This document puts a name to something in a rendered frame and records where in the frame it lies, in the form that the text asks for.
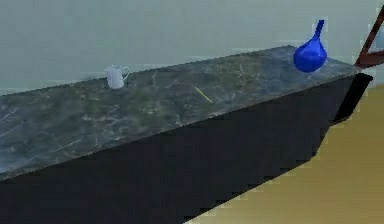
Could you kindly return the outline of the yellow pencil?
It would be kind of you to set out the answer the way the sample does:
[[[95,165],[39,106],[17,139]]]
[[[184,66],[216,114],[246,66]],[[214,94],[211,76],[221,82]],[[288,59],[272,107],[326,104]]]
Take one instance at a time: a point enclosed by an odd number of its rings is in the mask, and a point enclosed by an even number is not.
[[[211,104],[213,104],[213,101],[208,97],[206,96],[198,87],[194,86],[194,89],[203,97],[205,98],[208,102],[210,102]]]

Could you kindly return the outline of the black marble-topped counter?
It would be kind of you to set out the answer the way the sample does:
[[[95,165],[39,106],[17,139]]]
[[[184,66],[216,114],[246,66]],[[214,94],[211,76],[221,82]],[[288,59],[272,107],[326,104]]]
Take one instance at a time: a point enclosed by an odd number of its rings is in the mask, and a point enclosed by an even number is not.
[[[0,224],[184,224],[309,161],[371,78],[334,59],[306,74],[293,53],[0,96]]]

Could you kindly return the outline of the blue round vase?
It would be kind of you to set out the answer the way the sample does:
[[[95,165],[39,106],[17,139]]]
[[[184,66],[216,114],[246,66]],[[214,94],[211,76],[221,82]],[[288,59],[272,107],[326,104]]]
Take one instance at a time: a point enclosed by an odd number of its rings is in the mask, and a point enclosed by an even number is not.
[[[320,69],[327,60],[328,54],[321,42],[324,23],[324,20],[319,20],[313,36],[296,49],[293,63],[297,70],[312,73]]]

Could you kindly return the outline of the brown wooden framed window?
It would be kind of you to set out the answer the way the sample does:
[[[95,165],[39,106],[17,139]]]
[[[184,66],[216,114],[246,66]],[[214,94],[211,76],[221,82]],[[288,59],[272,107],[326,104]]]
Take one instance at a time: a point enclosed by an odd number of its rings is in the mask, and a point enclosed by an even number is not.
[[[371,52],[370,48],[384,23],[384,5],[381,7],[376,21],[374,22],[370,33],[361,48],[359,56],[355,62],[355,66],[360,69],[367,69],[384,64],[384,50]]]

